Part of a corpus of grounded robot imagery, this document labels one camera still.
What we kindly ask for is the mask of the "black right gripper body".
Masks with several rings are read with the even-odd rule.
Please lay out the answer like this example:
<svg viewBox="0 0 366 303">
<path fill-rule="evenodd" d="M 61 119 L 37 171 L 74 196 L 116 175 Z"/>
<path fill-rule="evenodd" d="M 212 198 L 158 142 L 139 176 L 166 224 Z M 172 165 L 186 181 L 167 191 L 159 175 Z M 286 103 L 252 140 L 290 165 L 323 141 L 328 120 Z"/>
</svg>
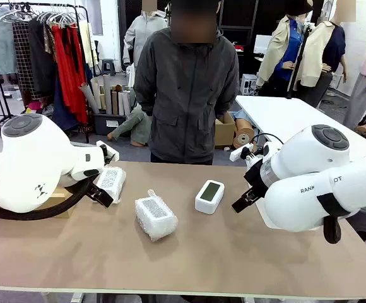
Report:
<svg viewBox="0 0 366 303">
<path fill-rule="evenodd" d="M 244 175 L 249 185 L 245 196 L 264 196 L 273 184 L 273 169 L 270 160 L 263 160 L 262 157 L 253 158 L 251 166 Z"/>
</svg>

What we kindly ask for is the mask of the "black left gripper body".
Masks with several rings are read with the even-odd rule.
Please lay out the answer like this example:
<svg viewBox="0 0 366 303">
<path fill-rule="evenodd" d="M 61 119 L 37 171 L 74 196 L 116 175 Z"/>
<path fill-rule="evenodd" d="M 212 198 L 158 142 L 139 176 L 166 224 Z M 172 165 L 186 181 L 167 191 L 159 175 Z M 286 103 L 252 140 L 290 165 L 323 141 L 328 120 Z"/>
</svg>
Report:
<svg viewBox="0 0 366 303">
<path fill-rule="evenodd" d="M 103 157 L 105 165 L 111 163 L 111 161 L 115 161 L 116 151 L 109 145 L 102 145 Z"/>
</svg>

